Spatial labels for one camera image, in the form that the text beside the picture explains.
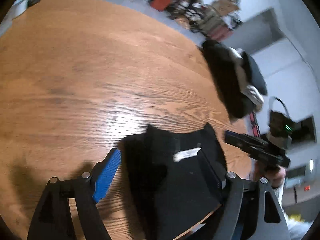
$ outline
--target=blue object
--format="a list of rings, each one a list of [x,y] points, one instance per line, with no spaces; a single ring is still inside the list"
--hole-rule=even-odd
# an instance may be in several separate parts
[[[94,193],[92,196],[94,203],[98,203],[100,199],[106,196],[120,163],[121,152],[113,148],[103,162],[97,163],[92,169],[93,171],[96,168],[95,171],[98,172],[96,177],[93,177],[93,179],[95,179]]]

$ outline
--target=white label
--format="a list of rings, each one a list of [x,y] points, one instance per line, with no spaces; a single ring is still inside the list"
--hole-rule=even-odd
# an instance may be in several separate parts
[[[174,162],[179,162],[182,159],[193,157],[193,156],[197,156],[198,150],[200,150],[200,149],[201,149],[200,147],[197,147],[197,148],[189,149],[189,150],[186,150],[186,151],[177,152],[173,156],[173,161]]]

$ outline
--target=black fabric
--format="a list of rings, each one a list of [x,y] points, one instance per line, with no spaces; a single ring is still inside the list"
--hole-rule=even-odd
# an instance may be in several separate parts
[[[218,207],[197,157],[173,161],[178,151],[201,147],[226,169],[223,151],[210,124],[188,134],[149,125],[145,134],[127,136],[123,143],[130,190],[147,240],[172,240]]]
[[[217,41],[206,40],[202,44],[203,55],[219,90],[227,111],[233,117],[243,118],[255,109],[255,104],[240,92],[234,62],[228,47]]]
[[[241,54],[243,58],[242,68],[247,77],[247,81],[253,85],[260,94],[266,96],[268,94],[266,82],[261,75],[260,69],[256,63],[256,61],[248,55],[245,51]]]

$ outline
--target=wood grain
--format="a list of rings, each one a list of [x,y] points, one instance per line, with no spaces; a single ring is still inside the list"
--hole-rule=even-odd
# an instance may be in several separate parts
[[[51,177],[90,170],[148,123],[190,132],[209,122],[228,169],[242,177],[250,170],[246,154],[221,140],[244,124],[230,124],[195,44],[140,12],[42,0],[0,38],[0,66],[0,213],[22,239]],[[112,239],[143,239],[121,167],[98,208]]]

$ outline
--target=metal screw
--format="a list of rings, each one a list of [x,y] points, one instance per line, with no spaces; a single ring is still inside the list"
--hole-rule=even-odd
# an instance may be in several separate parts
[[[58,179],[57,179],[56,177],[52,177],[52,178],[49,180],[49,182],[50,182],[51,184],[55,184],[57,181],[58,181]]]
[[[263,184],[267,184],[268,183],[268,180],[264,177],[260,178],[260,181],[263,183]]]
[[[90,177],[90,172],[87,172],[87,171],[86,171],[86,172],[82,173],[82,174],[81,174],[81,177],[84,178],[84,179],[89,178],[89,177]]]
[[[235,178],[236,177],[236,174],[234,173],[234,172],[232,172],[232,171],[229,171],[228,173],[227,173],[227,176],[229,177],[229,178]]]

